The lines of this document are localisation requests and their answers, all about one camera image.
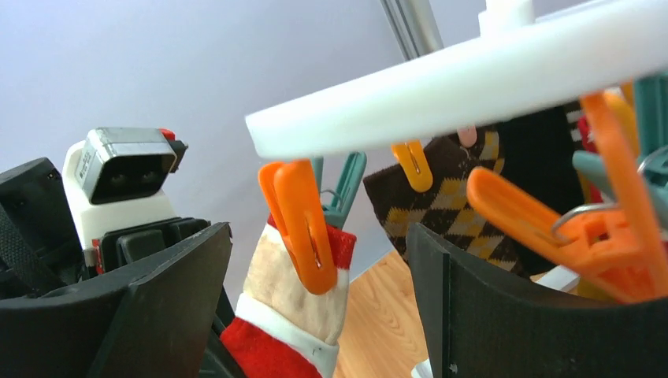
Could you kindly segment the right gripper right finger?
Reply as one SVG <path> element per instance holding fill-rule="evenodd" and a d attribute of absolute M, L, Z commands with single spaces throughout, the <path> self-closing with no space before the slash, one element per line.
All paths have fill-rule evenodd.
<path fill-rule="evenodd" d="M 406 244 L 435 377 L 664 377 L 667 302 L 597 302 L 533 283 L 422 224 Z"/>

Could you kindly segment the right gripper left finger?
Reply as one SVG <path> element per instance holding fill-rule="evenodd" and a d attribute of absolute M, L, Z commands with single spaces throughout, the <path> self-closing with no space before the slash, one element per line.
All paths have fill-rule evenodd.
<path fill-rule="evenodd" d="M 40 298 L 1 303 L 4 377 L 230 377 L 215 312 L 231 254 L 216 223 Z"/>

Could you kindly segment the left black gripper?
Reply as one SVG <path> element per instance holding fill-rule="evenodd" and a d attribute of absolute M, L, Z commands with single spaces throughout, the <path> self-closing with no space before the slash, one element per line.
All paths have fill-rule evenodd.
<path fill-rule="evenodd" d="M 209 220 L 174 217 L 122 228 L 93 240 L 95 267 L 91 276 L 110 272 L 160 252 L 211 225 Z"/>

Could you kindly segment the red white-cuffed christmas sock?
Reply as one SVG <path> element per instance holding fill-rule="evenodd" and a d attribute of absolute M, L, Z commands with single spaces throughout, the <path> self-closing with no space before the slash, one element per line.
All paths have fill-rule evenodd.
<path fill-rule="evenodd" d="M 356 236 L 327 228 L 337 281 L 323 295 L 299 280 L 273 218 L 251 259 L 235 317 L 221 342 L 247 377 L 331 377 L 345 322 Z"/>

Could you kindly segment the brown argyle sock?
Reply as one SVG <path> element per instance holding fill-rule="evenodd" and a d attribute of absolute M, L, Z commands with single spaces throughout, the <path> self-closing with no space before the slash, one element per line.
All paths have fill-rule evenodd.
<path fill-rule="evenodd" d="M 504 166 L 499 134 L 493 127 L 478 131 L 470 148 L 455 135 L 432 139 L 424 148 L 433 185 L 423 193 L 408 183 L 400 165 L 364 178 L 366 194 L 385 234 L 403 260 L 408 260 L 406 235 L 413 223 L 423 224 L 461 250 L 519 276 L 527 276 L 511 238 L 489 224 L 467 202 L 466 181 L 483 166 L 500 172 Z"/>

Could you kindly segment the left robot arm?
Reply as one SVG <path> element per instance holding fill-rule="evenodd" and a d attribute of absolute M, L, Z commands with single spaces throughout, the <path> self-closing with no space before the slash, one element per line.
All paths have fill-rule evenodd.
<path fill-rule="evenodd" d="M 138 261 L 210 226 L 173 217 L 112 230 L 84 262 L 62 177 L 47 157 L 1 174 L 1 297 L 37 297 Z"/>

